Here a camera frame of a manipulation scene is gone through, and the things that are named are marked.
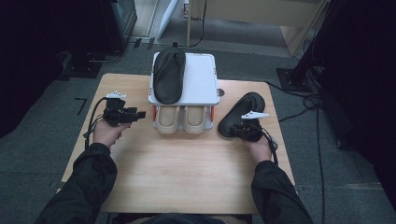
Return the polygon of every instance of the shoe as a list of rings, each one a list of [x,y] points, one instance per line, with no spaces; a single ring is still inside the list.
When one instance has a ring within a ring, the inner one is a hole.
[[[219,133],[224,137],[235,137],[232,128],[234,125],[242,123],[241,116],[250,111],[262,113],[264,108],[264,99],[257,92],[252,91],[245,94],[220,121],[218,126]]]
[[[174,133],[179,124],[180,106],[161,105],[157,107],[155,127],[159,133]]]
[[[153,68],[153,90],[158,102],[172,105],[180,99],[185,66],[186,53],[182,49],[164,49],[157,55]]]
[[[206,106],[184,106],[183,128],[186,133],[203,133],[206,123]]]

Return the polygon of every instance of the hand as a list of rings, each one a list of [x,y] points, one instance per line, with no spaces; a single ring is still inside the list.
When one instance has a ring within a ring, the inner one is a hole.
[[[111,149],[111,146],[116,143],[122,134],[121,132],[131,127],[132,123],[122,123],[119,126],[110,126],[104,119],[96,122],[93,131],[92,141],[94,143],[102,143]]]
[[[270,161],[272,152],[268,140],[263,136],[257,142],[243,141],[250,151],[250,155],[256,164],[261,161]]]

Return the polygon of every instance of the light wood tabletop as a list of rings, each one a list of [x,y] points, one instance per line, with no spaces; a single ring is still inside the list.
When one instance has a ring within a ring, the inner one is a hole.
[[[149,103],[150,76],[106,74],[93,98],[63,181],[71,173],[73,162],[84,150],[89,119],[98,100],[108,93],[127,94],[125,107],[147,111],[145,119],[122,132],[112,147],[111,157],[119,173],[101,212],[113,213],[195,213],[195,214],[257,214],[250,184],[254,161],[240,139],[227,139],[218,131],[218,123],[247,92],[255,91],[265,100],[268,118],[260,123],[279,144],[276,151],[279,167],[294,184],[288,154],[276,117],[271,92],[266,83],[219,80],[225,91],[215,105],[214,125],[200,134],[178,130],[160,134],[153,127],[153,108]],[[95,115],[103,113],[102,102]]]

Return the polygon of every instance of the gray floor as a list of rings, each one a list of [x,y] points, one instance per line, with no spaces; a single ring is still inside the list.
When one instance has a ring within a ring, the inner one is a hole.
[[[159,2],[156,17],[160,18],[164,11],[160,5],[166,5],[169,0]],[[157,43],[167,45],[177,41],[179,45],[185,44],[186,22],[179,7]],[[219,23],[227,23],[227,30],[209,31],[209,27],[215,28]],[[195,27],[194,36],[198,38],[199,24]],[[199,48],[185,50],[213,54],[220,79],[269,81],[279,85],[276,68],[293,68],[299,62],[298,57],[290,57],[287,53],[277,27],[253,24],[249,29],[254,31],[250,32],[262,33],[260,36],[243,35],[246,25],[237,22],[208,21],[206,27],[207,35]],[[222,37],[232,29],[233,38]],[[20,126],[0,139],[0,223],[33,223],[55,193],[51,184],[62,178],[101,76],[105,73],[148,76],[152,55],[161,49],[160,46],[149,50],[145,45],[137,49],[130,46],[115,62],[104,63],[96,79],[70,78],[69,81],[54,81],[47,87]],[[271,93],[280,119],[304,109],[300,98],[274,88]],[[80,102],[75,97],[89,99],[80,115],[77,115]],[[296,189],[314,222],[321,223],[316,125],[314,111],[280,123]],[[319,133],[326,223],[395,223],[395,212],[378,184],[373,166],[359,153],[336,147],[337,138],[322,110],[319,112]],[[101,214],[96,223],[106,223],[106,219],[107,214]],[[254,223],[262,223],[261,218],[254,216]]]

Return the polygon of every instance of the black slipper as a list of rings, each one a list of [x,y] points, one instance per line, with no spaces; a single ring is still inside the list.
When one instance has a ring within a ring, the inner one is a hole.
[[[248,92],[245,94],[228,112],[228,114],[220,121],[218,131],[224,137],[234,137],[231,128],[234,125],[240,125],[243,121],[242,115],[250,111],[262,113],[265,108],[264,99],[257,92]]]
[[[180,99],[185,65],[186,53],[182,49],[164,49],[157,55],[153,70],[153,89],[158,102],[172,105]]]

